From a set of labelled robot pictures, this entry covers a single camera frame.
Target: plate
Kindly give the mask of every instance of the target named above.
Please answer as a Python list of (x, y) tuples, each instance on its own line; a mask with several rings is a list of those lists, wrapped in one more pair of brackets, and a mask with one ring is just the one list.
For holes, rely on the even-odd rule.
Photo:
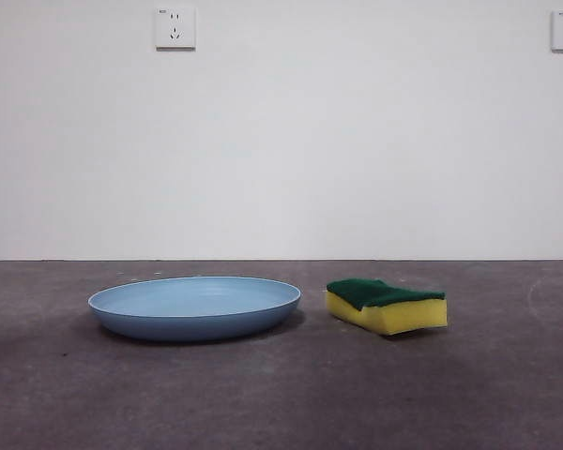
[(196, 341), (266, 330), (296, 307), (300, 290), (272, 279), (183, 277), (116, 286), (88, 304), (102, 325), (130, 338)]

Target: plate rim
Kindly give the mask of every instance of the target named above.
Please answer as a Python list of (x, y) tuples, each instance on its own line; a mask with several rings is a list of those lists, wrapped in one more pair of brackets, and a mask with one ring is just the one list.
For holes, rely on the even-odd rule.
[[(162, 281), (180, 280), (180, 279), (209, 279), (209, 278), (217, 278), (217, 279), (221, 279), (221, 278), (257, 279), (257, 280), (260, 280), (260, 281), (267, 281), (267, 282), (270, 282), (270, 283), (282, 284), (284, 286), (292, 288), (293, 290), (295, 290), (297, 292), (297, 294), (292, 298), (292, 300), (289, 300), (289, 301), (282, 303), (280, 305), (276, 305), (274, 307), (264, 307), (264, 308), (261, 308), (261, 309), (254, 309), (254, 310), (251, 310), (251, 311), (232, 312), (232, 313), (227, 313), (227, 314), (208, 314), (208, 315), (204, 315), (204, 316), (147, 316), (147, 315), (139, 315), (139, 314), (125, 314), (125, 313), (121, 313), (121, 312), (112, 312), (112, 311), (103, 309), (101, 307), (97, 307), (96, 305), (93, 305), (93, 302), (92, 302), (94, 300), (94, 298), (97, 297), (100, 294), (106, 293), (108, 291), (121, 289), (121, 288), (127, 287), (127, 286), (134, 286), (134, 285), (137, 285), (137, 284), (147, 284), (147, 283), (158, 283), (158, 282), (162, 282)], [(242, 314), (254, 314), (255, 312), (270, 311), (271, 309), (284, 308), (284, 307), (288, 307), (288, 306), (292, 305), (293, 303), (297, 302), (300, 299), (301, 296), (302, 296), (302, 291), (299, 288), (297, 288), (296, 286), (294, 286), (290, 283), (286, 283), (284, 281), (279, 281), (277, 279), (260, 278), (260, 277), (238, 277), (238, 276), (169, 277), (169, 278), (147, 279), (145, 281), (134, 281), (132, 283), (125, 283), (125, 284), (119, 284), (119, 285), (116, 285), (116, 286), (112, 286), (110, 288), (106, 288), (106, 289), (103, 289), (101, 291), (98, 291), (98, 292), (92, 294), (87, 299), (87, 304), (94, 311), (105, 313), (105, 314), (112, 314), (114, 316), (121, 316), (121, 317), (134, 317), (134, 318), (140, 318), (140, 319), (205, 319), (205, 318), (211, 318), (211, 317), (229, 317), (229, 316), (239, 316), (239, 315), (242, 315)]]

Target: plastic plate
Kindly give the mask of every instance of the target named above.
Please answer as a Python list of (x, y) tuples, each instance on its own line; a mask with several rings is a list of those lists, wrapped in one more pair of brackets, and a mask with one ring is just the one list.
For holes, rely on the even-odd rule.
[(109, 330), (130, 338), (195, 341), (256, 333), (283, 321), (300, 290), (249, 277), (185, 277), (116, 286), (89, 306)]

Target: concrete floor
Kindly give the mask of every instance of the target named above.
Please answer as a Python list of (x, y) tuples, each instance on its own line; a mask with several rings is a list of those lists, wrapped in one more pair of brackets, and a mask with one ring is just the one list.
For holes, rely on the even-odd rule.
[[(303, 296), (264, 334), (193, 345), (118, 337), (86, 304), (193, 275)], [(346, 277), (445, 290), (449, 329), (332, 318)], [(0, 262), (0, 449), (53, 448), (563, 449), (563, 262)]]

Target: scrub sponge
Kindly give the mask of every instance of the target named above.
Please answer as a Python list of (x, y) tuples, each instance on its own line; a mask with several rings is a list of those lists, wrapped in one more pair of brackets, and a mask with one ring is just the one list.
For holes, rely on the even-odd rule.
[(395, 288), (381, 279), (333, 281), (327, 285), (326, 304), (339, 319), (380, 335), (448, 324), (443, 292)]

